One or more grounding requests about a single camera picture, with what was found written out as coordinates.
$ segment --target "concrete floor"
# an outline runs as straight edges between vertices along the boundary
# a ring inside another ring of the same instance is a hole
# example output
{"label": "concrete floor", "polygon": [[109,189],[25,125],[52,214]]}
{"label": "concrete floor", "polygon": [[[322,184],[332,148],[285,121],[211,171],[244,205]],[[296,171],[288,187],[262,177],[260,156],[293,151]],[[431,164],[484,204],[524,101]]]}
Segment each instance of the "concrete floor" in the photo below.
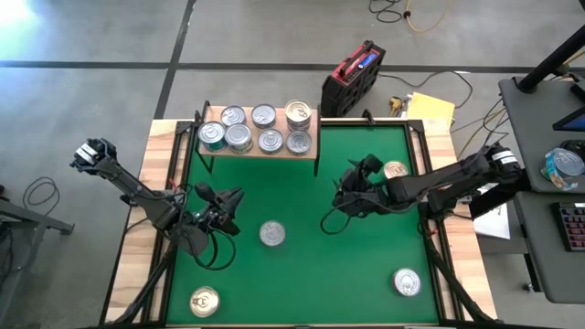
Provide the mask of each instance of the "concrete floor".
{"label": "concrete floor", "polygon": [[[187,0],[0,1],[0,61],[168,62],[186,6]],[[418,0],[412,6],[415,24],[427,26],[441,14],[443,1]],[[397,8],[403,10],[404,3]],[[465,75],[474,93],[456,111],[456,128],[484,116],[499,99],[497,82],[510,77],[501,67],[536,65],[584,17],[577,0],[454,0],[444,22],[420,35],[404,22],[380,24],[368,13],[367,0],[198,0],[180,60],[335,64],[373,39],[388,51],[386,65],[491,67],[493,73]],[[585,66],[585,60],[576,65]],[[397,73],[412,82],[427,74]],[[35,178],[53,177],[61,191],[53,216],[77,225],[70,237],[46,235],[13,323],[43,328],[97,323],[128,208],[113,186],[76,173],[68,163],[86,137],[103,136],[137,174],[165,75],[165,69],[0,68],[0,183],[18,203]],[[205,99],[283,105],[303,98],[316,105],[326,75],[179,70],[164,117],[191,118]],[[444,74],[420,91],[459,103],[467,89]],[[365,108],[388,115],[388,98],[409,92],[400,82],[380,78],[349,115]],[[453,135],[457,152],[473,130]],[[502,130],[511,132],[509,125]],[[484,137],[480,133],[463,155],[473,153]],[[503,144],[517,153],[513,134]],[[521,259],[489,256],[485,266],[503,320],[582,327],[585,307],[555,305],[520,291],[527,280]],[[63,302],[55,302],[57,296]]]}

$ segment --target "white paper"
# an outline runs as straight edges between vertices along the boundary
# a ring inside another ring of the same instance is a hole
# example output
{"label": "white paper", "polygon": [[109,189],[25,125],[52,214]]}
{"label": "white paper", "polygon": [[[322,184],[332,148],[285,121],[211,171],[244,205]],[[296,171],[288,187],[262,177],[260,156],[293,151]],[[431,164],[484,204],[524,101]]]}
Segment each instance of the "white paper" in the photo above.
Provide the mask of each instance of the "white paper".
{"label": "white paper", "polygon": [[[482,194],[487,189],[479,189]],[[510,227],[508,226],[508,209],[506,204],[476,218],[473,221],[475,233],[501,239],[510,239]]]}

